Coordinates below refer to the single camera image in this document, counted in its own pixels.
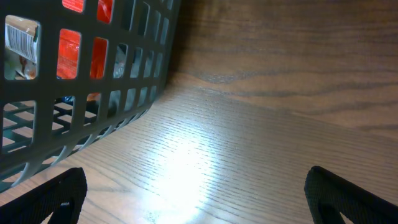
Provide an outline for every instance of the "barcode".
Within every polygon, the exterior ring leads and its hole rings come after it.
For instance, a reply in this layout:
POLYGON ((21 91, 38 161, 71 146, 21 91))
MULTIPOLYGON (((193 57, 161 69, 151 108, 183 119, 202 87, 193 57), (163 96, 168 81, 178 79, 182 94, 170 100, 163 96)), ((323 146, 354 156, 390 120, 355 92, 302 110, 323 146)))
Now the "barcode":
POLYGON ((6 24, 6 46, 15 53, 36 63, 34 36, 6 24))

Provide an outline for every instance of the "black textured pad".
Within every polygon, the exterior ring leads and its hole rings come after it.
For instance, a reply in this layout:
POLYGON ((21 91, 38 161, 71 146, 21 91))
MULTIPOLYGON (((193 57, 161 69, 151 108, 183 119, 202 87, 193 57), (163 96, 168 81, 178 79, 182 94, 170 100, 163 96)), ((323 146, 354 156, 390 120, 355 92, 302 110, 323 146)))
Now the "black textured pad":
POLYGON ((398 207, 322 167, 312 167, 305 181, 305 196, 315 224, 398 223, 398 207))
POLYGON ((0 224, 77 223, 87 193, 82 168, 72 168, 0 207, 0 224))

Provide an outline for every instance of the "brown wood tabletop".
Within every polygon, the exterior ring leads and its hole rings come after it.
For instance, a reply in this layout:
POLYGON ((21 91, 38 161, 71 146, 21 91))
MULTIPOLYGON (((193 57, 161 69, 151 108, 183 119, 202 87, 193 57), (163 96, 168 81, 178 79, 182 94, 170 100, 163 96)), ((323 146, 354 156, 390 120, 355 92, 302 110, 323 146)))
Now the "brown wood tabletop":
POLYGON ((398 1, 183 1, 164 95, 71 167, 79 223, 313 223, 322 166, 398 204, 398 1))

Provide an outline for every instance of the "plastic basket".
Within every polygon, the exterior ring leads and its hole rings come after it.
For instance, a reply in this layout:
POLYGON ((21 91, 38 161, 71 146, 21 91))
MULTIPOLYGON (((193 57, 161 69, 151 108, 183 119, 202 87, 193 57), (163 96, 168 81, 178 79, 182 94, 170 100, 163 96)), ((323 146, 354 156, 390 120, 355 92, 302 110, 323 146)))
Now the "plastic basket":
MULTIPOLYGON (((98 0, 86 0, 81 13, 65 8, 62 0, 0 2, 0 22, 3 24, 8 15, 40 24, 35 79, 5 79, 4 62, 0 60, 0 111, 3 117, 0 192, 140 118, 164 89, 180 0, 115 0, 109 24, 97 20, 97 7, 98 0), (126 13, 118 13, 126 10, 131 13, 127 30, 122 29, 126 13), (81 34, 77 77, 71 80, 57 79, 56 76, 61 29, 81 34), (95 37, 108 40, 104 77, 97 80, 89 76, 95 37), (120 43, 127 46, 126 65, 123 76, 114 78, 114 56, 120 43), (139 63, 135 61, 137 48, 142 49, 139 63), (130 76, 133 66, 138 66, 137 77, 130 76), (119 93, 119 103, 114 114, 109 116, 109 98, 115 91, 119 93), (126 100, 132 96, 129 91, 134 91, 134 100, 125 110, 126 100), (90 93, 101 95, 97 113, 86 110, 90 93), (74 97, 73 106, 57 101, 64 96, 74 97), (16 116, 24 112, 34 114, 34 118, 16 116), (60 119, 65 115, 70 116, 71 121, 60 119), (54 123, 62 128, 54 130, 54 123), (21 128, 30 129, 32 137, 16 133, 15 130, 21 128), (48 158, 55 160, 44 163, 48 158), (20 175, 17 180, 4 181, 16 174, 20 175)), ((0 26, 0 30, 0 43, 4 43, 4 26, 0 26)), ((0 44, 0 50, 4 55, 4 44, 0 44)))

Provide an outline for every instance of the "orange plastic item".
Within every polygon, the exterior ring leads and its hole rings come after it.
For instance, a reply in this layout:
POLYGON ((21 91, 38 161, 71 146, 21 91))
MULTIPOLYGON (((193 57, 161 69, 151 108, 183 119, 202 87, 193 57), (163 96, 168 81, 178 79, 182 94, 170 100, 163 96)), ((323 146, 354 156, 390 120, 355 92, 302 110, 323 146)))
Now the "orange plastic item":
MULTIPOLYGON (((62 0, 63 6, 76 12, 83 12, 84 0, 62 0)), ((97 19, 110 23, 113 0, 99 0, 97 19)), ((60 31, 57 75, 63 79, 73 79, 77 75, 80 34, 72 30, 60 31)), ((93 58, 91 59, 90 78, 102 78, 104 75, 107 40, 95 38, 93 58)))

